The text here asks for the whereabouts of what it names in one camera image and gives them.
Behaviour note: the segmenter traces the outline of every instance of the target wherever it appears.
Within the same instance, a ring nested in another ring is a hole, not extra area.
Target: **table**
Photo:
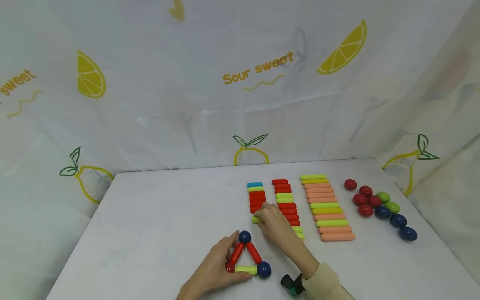
[[[299,176],[326,174],[356,234],[355,241],[322,242]],[[212,245],[234,230],[248,230],[272,275],[207,295],[206,299],[291,299],[280,286],[296,266],[251,223],[247,182],[262,181],[267,201],[272,179],[292,185],[305,244],[339,273],[357,300],[479,299],[480,287],[437,234],[372,159],[299,162],[118,174],[66,263],[48,300],[175,299]],[[344,180],[390,193],[409,226],[412,243],[375,216],[364,219]],[[244,252],[239,264],[253,264]],[[298,299],[306,299],[305,293]]]

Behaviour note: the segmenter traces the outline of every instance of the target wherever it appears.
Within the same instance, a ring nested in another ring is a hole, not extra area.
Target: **beige sleeve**
[[[302,278],[303,288],[310,300],[354,300],[343,288],[329,265],[318,265],[317,272],[308,280]]]

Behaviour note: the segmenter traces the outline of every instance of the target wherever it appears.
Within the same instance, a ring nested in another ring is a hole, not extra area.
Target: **wristwatch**
[[[280,284],[287,290],[287,292],[291,296],[298,296],[305,290],[301,283],[302,276],[303,274],[300,273],[300,275],[297,276],[295,281],[293,281],[290,275],[286,274],[282,277]]]

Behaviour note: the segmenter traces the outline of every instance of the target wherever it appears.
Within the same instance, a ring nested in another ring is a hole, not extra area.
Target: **red ball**
[[[373,190],[368,185],[363,185],[360,187],[360,194],[370,197],[373,195]]]
[[[225,268],[226,268],[227,271],[229,271],[230,273],[234,273],[234,272],[235,272],[235,265],[232,264],[231,262],[225,262]]]
[[[354,189],[357,188],[357,182],[353,179],[347,179],[345,180],[345,183],[343,184],[343,186],[349,190],[349,191],[353,191]]]
[[[356,206],[367,204],[367,197],[362,194],[355,194],[355,196],[353,196],[353,204]]]
[[[373,208],[382,205],[382,203],[382,200],[377,196],[370,196],[367,200],[367,204]]]
[[[358,212],[360,216],[369,218],[373,215],[373,208],[366,204],[363,204],[359,206]]]

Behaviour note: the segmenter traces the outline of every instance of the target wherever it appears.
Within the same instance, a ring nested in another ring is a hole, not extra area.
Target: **left hand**
[[[230,259],[230,247],[236,245],[239,231],[222,238],[215,244],[195,273],[182,286],[177,300],[196,300],[204,293],[228,287],[237,282],[249,280],[252,275],[247,272],[230,273],[225,269],[225,258]]]

